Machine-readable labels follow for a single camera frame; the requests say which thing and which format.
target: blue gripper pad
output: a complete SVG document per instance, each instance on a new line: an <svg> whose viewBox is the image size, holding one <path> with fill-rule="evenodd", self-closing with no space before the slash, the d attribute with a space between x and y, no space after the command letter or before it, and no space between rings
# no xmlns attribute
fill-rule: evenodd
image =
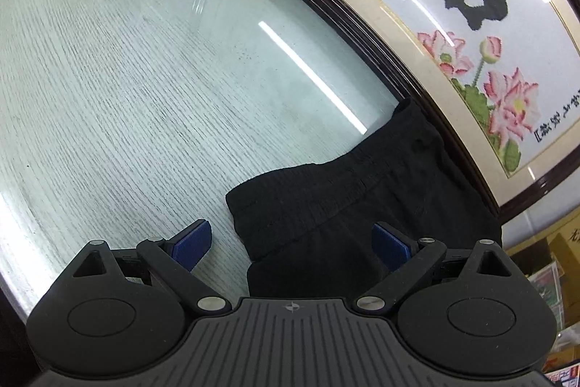
<svg viewBox="0 0 580 387"><path fill-rule="evenodd" d="M207 220L193 222L164 243L165 252L191 271L212 246L212 227Z"/></svg>
<svg viewBox="0 0 580 387"><path fill-rule="evenodd" d="M371 241L372 250L391 272L399 269L419 250L416 241L384 222L375 223Z"/></svg>

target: circular pad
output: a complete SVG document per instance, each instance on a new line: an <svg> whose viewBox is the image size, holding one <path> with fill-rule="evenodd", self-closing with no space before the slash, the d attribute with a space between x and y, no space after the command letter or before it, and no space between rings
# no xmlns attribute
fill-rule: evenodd
<svg viewBox="0 0 580 387"><path fill-rule="evenodd" d="M449 322L459 331L475 337L497 337L515 323L515 315L504 303L492 299L465 299L447 311Z"/></svg>
<svg viewBox="0 0 580 387"><path fill-rule="evenodd" d="M69 325L80 335L108 337L131 326L135 315L135 309L122 300L88 300L71 310Z"/></svg>
<svg viewBox="0 0 580 387"><path fill-rule="evenodd" d="M398 312L405 342L460 375L541 368L556 335L552 311L523 277L459 278L411 295Z"/></svg>

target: white wood grain table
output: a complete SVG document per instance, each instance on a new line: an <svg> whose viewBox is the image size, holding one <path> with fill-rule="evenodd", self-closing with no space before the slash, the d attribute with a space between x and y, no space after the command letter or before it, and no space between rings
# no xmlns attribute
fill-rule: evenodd
<svg viewBox="0 0 580 387"><path fill-rule="evenodd" d="M336 158L395 107L300 0L0 3L0 276L22 318L87 241L198 218L214 245L194 273L236 303L227 191Z"/></svg>

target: framed picture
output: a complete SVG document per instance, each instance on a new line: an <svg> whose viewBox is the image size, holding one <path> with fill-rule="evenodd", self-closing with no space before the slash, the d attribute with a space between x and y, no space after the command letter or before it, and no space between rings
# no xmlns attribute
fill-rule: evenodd
<svg viewBox="0 0 580 387"><path fill-rule="evenodd" d="M502 222L580 165L580 0L304 0L414 97Z"/></svg>

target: logo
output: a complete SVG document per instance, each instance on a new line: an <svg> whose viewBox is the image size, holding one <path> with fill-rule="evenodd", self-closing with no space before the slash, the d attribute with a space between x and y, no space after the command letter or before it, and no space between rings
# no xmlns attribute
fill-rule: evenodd
<svg viewBox="0 0 580 387"><path fill-rule="evenodd" d="M298 305L298 303L296 303L296 302L291 302L288 305L284 305L284 308L286 310L288 310L289 312L297 312L302 307L300 305Z"/></svg>

